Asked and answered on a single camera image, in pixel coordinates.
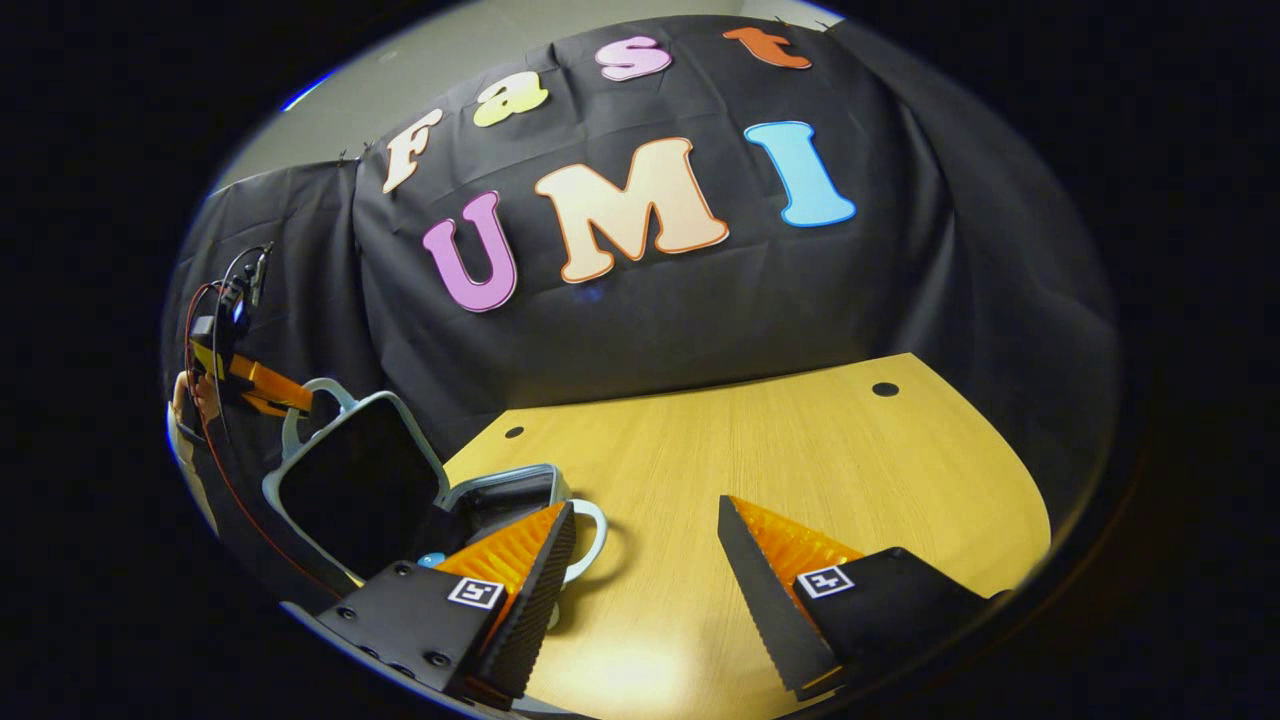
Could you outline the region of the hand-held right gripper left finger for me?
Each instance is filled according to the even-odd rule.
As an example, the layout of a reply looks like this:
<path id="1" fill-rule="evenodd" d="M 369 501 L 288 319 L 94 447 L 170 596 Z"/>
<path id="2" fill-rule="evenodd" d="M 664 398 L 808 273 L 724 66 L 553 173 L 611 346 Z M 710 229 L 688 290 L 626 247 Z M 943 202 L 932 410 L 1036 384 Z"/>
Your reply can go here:
<path id="1" fill-rule="evenodd" d="M 529 687 L 576 542 L 573 505 L 553 503 L 434 568 L 392 564 L 316 625 L 430 697 L 509 708 Z"/>

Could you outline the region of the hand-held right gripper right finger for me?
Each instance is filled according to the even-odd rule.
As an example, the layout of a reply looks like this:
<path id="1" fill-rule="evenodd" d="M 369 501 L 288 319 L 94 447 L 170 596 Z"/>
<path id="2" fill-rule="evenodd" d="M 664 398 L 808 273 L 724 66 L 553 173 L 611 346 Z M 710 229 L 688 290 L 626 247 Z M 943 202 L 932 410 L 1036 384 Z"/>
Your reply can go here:
<path id="1" fill-rule="evenodd" d="M 886 676 L 992 605 L 904 547 L 861 553 L 744 498 L 717 536 L 786 691 L 812 700 Z"/>

